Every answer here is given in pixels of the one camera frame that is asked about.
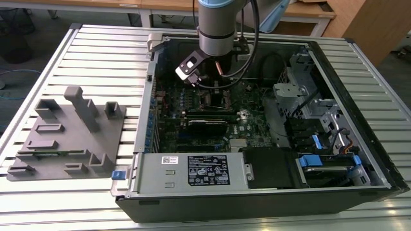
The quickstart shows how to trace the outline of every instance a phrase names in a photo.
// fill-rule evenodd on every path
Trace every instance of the floor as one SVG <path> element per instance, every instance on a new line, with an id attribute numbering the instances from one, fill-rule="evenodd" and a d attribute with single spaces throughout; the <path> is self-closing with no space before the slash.
<path id="1" fill-rule="evenodd" d="M 25 36 L 26 42 L 33 49 L 33 59 L 22 64 L 7 64 L 0 58 L 0 69 L 33 69 L 41 71 L 51 57 L 58 43 L 66 33 L 71 23 L 129 26 L 126 14 L 121 13 L 89 13 L 58 11 L 58 18 L 51 20 L 45 10 L 31 10 L 31 21 L 35 25 L 35 31 Z M 169 23 L 161 23 L 160 17 L 153 17 L 156 27 L 192 29 L 192 17 L 174 16 L 166 19 Z M 131 18 L 134 25 L 139 24 L 138 17 Z M 393 90 L 411 106 L 411 58 L 396 59 L 394 54 L 389 54 L 378 71 L 385 77 Z M 6 86 L 0 90 L 0 96 L 6 98 L 22 98 L 34 84 L 37 74 L 30 72 L 11 72 L 0 76 Z M 9 121 L 21 105 L 22 100 L 5 100 L 0 98 L 0 135 L 5 130 Z"/>

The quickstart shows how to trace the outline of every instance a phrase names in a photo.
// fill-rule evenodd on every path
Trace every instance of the blue latch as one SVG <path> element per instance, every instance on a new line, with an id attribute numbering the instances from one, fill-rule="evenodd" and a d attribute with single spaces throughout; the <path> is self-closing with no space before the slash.
<path id="1" fill-rule="evenodd" d="M 150 145 L 150 141 L 149 141 L 149 139 L 145 139 L 145 147 L 149 147 L 149 145 Z"/>
<path id="2" fill-rule="evenodd" d="M 352 157 L 352 159 L 353 159 L 354 165 L 360 165 L 360 164 L 361 164 L 361 162 L 360 162 L 360 157 L 358 157 L 357 155 L 354 155 L 354 156 Z"/>
<path id="3" fill-rule="evenodd" d="M 314 142 L 316 149 L 322 149 L 322 146 L 321 146 L 321 143 L 320 143 L 320 140 L 318 140 L 318 136 L 312 135 L 312 139 L 313 139 L 313 142 Z"/>
<path id="4" fill-rule="evenodd" d="M 114 170 L 110 174 L 111 180 L 125 180 L 125 171 Z"/>
<path id="5" fill-rule="evenodd" d="M 302 157 L 298 158 L 298 161 L 301 167 L 322 166 L 318 155 L 302 155 Z"/>

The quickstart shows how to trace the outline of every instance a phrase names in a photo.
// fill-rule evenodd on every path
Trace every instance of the wooden desk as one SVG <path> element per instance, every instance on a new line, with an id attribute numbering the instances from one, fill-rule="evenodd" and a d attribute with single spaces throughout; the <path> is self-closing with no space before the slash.
<path id="1" fill-rule="evenodd" d="M 153 10 L 192 11 L 192 0 L 141 0 L 141 8 Z M 324 12 L 316 3 L 296 2 L 285 10 L 286 17 L 334 18 L 333 12 Z"/>
<path id="2" fill-rule="evenodd" d="M 411 30 L 409 0 L 328 0 L 338 17 L 325 37 L 350 38 L 377 66 Z"/>
<path id="3" fill-rule="evenodd" d="M 141 9 L 149 14 L 192 16 L 192 0 L 141 0 Z M 285 10 L 281 22 L 314 24 L 308 35 L 320 37 L 329 23 L 336 17 L 333 12 L 324 12 L 317 3 L 296 2 Z"/>
<path id="4" fill-rule="evenodd" d="M 192 16 L 192 0 L 6 0 L 0 7 L 15 7 L 45 10 L 138 13 L 142 27 L 152 27 L 152 15 Z M 310 36 L 321 36 L 333 12 L 324 12 L 316 3 L 296 2 L 285 10 L 281 22 L 312 24 Z"/>
<path id="5" fill-rule="evenodd" d="M 87 11 L 110 13 L 137 13 L 141 0 L 91 1 L 91 0 L 5 0 L 0 7 L 29 8 L 62 11 Z"/>

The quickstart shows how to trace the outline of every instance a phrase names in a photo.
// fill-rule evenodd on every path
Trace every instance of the blue tab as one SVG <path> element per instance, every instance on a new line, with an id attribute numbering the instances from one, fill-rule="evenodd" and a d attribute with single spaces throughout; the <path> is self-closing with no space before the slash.
<path id="1" fill-rule="evenodd" d="M 208 8 L 220 8 L 233 1 L 234 0 L 198 0 L 198 3 Z"/>
<path id="2" fill-rule="evenodd" d="M 312 135 L 312 139 L 313 139 L 313 142 L 314 142 L 316 149 L 322 149 L 317 135 Z"/>
<path id="3" fill-rule="evenodd" d="M 125 171 L 117 171 L 114 170 L 110 174 L 111 180 L 125 180 Z"/>
<path id="4" fill-rule="evenodd" d="M 298 158 L 298 161 L 301 167 L 322 166 L 318 155 L 302 155 L 302 157 Z"/>
<path id="5" fill-rule="evenodd" d="M 266 15 L 265 19 L 258 25 L 258 30 L 264 33 L 270 33 L 280 22 L 281 16 L 288 7 L 289 0 L 281 0 L 273 7 L 272 11 Z"/>
<path id="6" fill-rule="evenodd" d="M 352 157 L 352 159 L 353 159 L 354 165 L 360 165 L 360 164 L 361 164 L 361 162 L 360 162 L 360 157 L 358 157 L 357 155 L 354 155 L 354 156 Z"/>

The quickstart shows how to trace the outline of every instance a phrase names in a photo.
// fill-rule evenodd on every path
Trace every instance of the aluminum table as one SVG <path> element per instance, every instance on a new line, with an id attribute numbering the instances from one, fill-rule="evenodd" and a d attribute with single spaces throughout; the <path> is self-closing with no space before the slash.
<path id="1" fill-rule="evenodd" d="M 110 195 L 126 182 L 110 179 L 9 182 L 6 169 L 35 120 L 38 99 L 62 97 L 78 85 L 94 104 L 126 106 L 117 167 L 131 162 L 138 107 L 146 75 L 146 40 L 152 32 L 192 35 L 192 30 L 82 25 L 70 29 L 0 139 L 0 230 L 411 230 L 411 192 L 361 204 L 333 215 L 135 224 Z M 357 46 L 338 38 L 261 35 L 314 40 L 405 179 L 411 181 L 411 112 Z"/>

